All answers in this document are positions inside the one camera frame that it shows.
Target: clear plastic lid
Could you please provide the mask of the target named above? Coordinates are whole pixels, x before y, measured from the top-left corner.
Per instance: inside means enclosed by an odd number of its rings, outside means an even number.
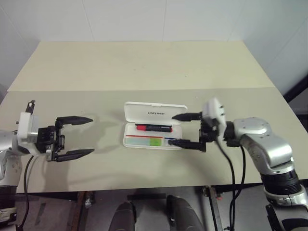
[[[178,125],[180,121],[171,119],[187,112],[185,105],[163,103],[126,102],[125,119],[140,124]]]

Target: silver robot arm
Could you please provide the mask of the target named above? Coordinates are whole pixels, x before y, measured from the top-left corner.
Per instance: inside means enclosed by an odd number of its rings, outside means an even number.
[[[207,142],[222,139],[229,147],[243,146],[261,175],[270,202],[266,210],[271,228],[308,230],[308,196],[295,172],[291,146],[272,132],[268,122],[255,117],[226,122],[224,108],[216,98],[209,100],[200,113],[180,114],[173,119],[200,120],[199,142],[170,140],[169,144],[203,152]]]
[[[65,124],[81,125],[92,119],[79,116],[59,117],[54,126],[39,128],[38,117],[33,115],[35,101],[27,104],[25,112],[20,114],[18,129],[13,132],[0,131],[0,230],[22,230],[15,225],[7,226],[16,221],[15,194],[22,173],[21,156],[45,155],[47,161],[69,161],[78,159],[94,149],[68,151],[58,155],[64,149],[65,136],[61,129]]]

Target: cable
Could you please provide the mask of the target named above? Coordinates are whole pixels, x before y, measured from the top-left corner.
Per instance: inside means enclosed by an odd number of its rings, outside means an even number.
[[[221,147],[221,145],[218,141],[218,138],[216,138],[216,144],[217,144],[219,150],[221,151],[221,153],[225,156],[225,158],[229,162],[231,174],[232,174],[232,201],[231,201],[231,203],[232,203],[232,209],[233,210],[229,210],[229,221],[230,221],[230,230],[233,231],[234,223],[232,221],[235,221],[235,175],[234,175],[234,168],[233,168],[233,164],[232,164],[230,158],[225,153],[225,151],[222,149],[222,147]]]
[[[22,228],[25,224],[25,221],[27,219],[28,213],[29,213],[29,197],[28,197],[28,191],[27,191],[27,172],[28,172],[28,168],[30,165],[31,160],[33,159],[34,156],[31,156],[30,159],[28,160],[27,166],[25,168],[25,173],[24,173],[24,191],[25,191],[25,196],[26,196],[26,212],[24,215],[24,219],[23,222],[21,222],[21,225],[19,226],[20,228]]]
[[[234,199],[231,200],[230,203],[230,208],[229,208],[229,213],[231,213],[233,206],[235,205],[235,200],[236,198],[238,198],[238,196],[240,195],[242,189],[243,189],[243,185],[244,185],[244,181],[245,181],[245,176],[246,176],[246,156],[245,156],[245,150],[242,146],[240,146],[241,150],[242,150],[242,156],[243,156],[243,172],[242,172],[242,180],[241,180],[241,184],[239,187],[239,190],[237,191]],[[234,223],[235,223],[235,217],[232,217],[232,226],[230,226],[230,230],[234,230]]]

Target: white wall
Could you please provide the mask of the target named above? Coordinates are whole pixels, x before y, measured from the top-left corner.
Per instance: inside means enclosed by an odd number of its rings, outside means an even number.
[[[239,39],[286,93],[308,72],[308,1],[0,0],[0,92],[40,40]]]

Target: gray floor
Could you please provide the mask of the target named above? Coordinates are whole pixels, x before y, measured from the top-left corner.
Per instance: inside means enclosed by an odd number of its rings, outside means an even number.
[[[96,204],[88,210],[86,231],[108,230],[113,214],[127,195],[165,193],[184,198],[196,211],[199,219],[208,231],[214,231],[214,224],[208,198],[195,192],[194,187],[156,188],[144,190],[117,190],[96,192]],[[218,200],[223,227],[229,225],[229,205],[231,193],[227,192]],[[137,231],[168,231],[170,226],[165,215],[166,200],[134,200],[136,206]],[[268,224],[265,205],[268,202],[263,193],[263,187],[245,189],[236,203],[236,231],[271,231]]]
[[[20,197],[20,201],[16,202],[16,224],[19,225],[25,214],[26,202],[22,195],[18,197]],[[67,231],[70,229],[70,221],[75,207],[74,202],[37,196],[30,196],[29,198],[29,213],[24,231]]]
[[[128,189],[97,191],[96,203],[84,213],[79,231],[107,231],[116,208],[127,200],[128,195],[164,193],[184,198],[196,211],[207,231],[214,231],[209,200],[195,187],[172,187],[155,189]],[[30,197],[30,212],[25,223],[25,231],[67,231],[70,227],[75,203],[67,200],[44,197]],[[229,205],[231,192],[224,193],[218,200],[223,227],[229,225]],[[137,211],[137,231],[169,231],[166,217],[165,199],[133,200]],[[244,189],[236,202],[236,231],[271,231],[267,221],[265,205],[268,202],[263,187]],[[17,224],[25,212],[25,202],[16,202],[18,208]]]

